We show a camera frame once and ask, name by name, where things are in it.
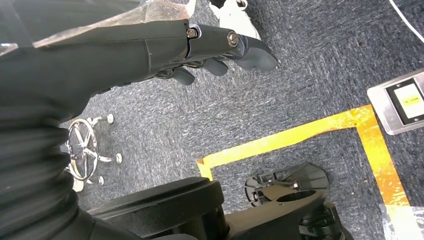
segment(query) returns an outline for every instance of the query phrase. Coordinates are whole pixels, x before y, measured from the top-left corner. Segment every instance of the robotic finger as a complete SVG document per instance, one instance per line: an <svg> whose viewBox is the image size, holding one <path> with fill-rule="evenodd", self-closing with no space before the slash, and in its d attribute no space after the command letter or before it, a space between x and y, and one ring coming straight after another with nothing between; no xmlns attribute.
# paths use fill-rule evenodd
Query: robotic finger
<svg viewBox="0 0 424 240"><path fill-rule="evenodd" d="M258 68L271 71L277 58L262 41L237 34L233 30L208 25L191 24L187 29L187 55L178 66L161 70L155 77L174 78L183 85L190 85L195 77L182 66L204 68L215 76L228 71L224 61L232 60L243 69Z"/></svg>

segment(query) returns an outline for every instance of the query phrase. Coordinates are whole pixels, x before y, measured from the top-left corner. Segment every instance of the sneaker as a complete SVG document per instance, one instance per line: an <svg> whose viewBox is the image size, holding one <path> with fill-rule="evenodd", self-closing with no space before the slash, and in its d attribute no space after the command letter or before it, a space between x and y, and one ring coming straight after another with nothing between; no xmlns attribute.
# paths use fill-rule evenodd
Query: sneaker
<svg viewBox="0 0 424 240"><path fill-rule="evenodd" d="M219 19L220 28L231 29L238 34L261 40L258 30L245 12L248 7L247 0L226 0L221 8L209 2L209 7Z"/></svg>

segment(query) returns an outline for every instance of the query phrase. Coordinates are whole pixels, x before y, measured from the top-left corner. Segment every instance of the metal screw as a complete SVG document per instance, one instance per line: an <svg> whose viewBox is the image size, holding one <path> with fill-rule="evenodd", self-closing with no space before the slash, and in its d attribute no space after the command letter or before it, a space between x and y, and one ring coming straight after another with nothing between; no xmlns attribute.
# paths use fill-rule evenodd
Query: metal screw
<svg viewBox="0 0 424 240"><path fill-rule="evenodd" d="M227 39L228 39L228 44L233 48L237 47L237 45L239 44L239 36L237 35L235 31L229 31Z"/></svg>
<svg viewBox="0 0 424 240"><path fill-rule="evenodd" d="M250 197L250 199L254 202L257 202L259 200L258 194L256 192L252 193L252 196Z"/></svg>
<svg viewBox="0 0 424 240"><path fill-rule="evenodd" d="M299 188L299 183L297 181L295 181L292 185L291 185L291 189L295 189L297 190Z"/></svg>
<svg viewBox="0 0 424 240"><path fill-rule="evenodd" d="M198 31L196 29L194 29L194 28L189 28L187 30L187 37L189 39L197 38L198 37Z"/></svg>

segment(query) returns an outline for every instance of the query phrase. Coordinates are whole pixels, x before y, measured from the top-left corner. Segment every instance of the display screen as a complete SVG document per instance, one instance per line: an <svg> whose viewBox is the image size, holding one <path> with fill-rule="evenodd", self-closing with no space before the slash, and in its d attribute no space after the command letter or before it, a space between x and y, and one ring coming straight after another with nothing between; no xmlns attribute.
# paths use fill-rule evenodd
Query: display screen
<svg viewBox="0 0 424 240"><path fill-rule="evenodd" d="M409 84L394 90L407 118L424 115L424 99L415 84Z"/></svg>
<svg viewBox="0 0 424 240"><path fill-rule="evenodd" d="M404 125L424 120L424 96L414 79L386 88Z"/></svg>

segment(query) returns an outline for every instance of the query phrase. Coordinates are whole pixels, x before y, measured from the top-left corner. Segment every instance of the yellow tape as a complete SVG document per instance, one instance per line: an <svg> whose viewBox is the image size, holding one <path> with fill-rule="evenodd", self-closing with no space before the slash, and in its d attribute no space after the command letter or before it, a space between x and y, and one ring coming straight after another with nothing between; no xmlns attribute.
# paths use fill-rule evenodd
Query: yellow tape
<svg viewBox="0 0 424 240"><path fill-rule="evenodd" d="M373 108L365 106L368 114L357 119L357 131L368 157L385 205L409 206L398 172L387 149Z"/></svg>
<svg viewBox="0 0 424 240"><path fill-rule="evenodd" d="M212 180L211 168L294 145L325 132L353 127L358 131L384 204L409 206L410 203L371 105L354 108L208 155L197 161L197 166L203 177ZM412 219L413 215L396 209L399 208L389 207L387 213L396 232L402 233L405 226L403 223L405 221L410 223L408 219Z"/></svg>
<svg viewBox="0 0 424 240"><path fill-rule="evenodd" d="M355 127L356 111L358 111L357 108L208 155L197 161L197 165L200 166L199 170L202 176L210 177L209 173L203 172L206 171L206 168L214 168L294 145L328 131Z"/></svg>

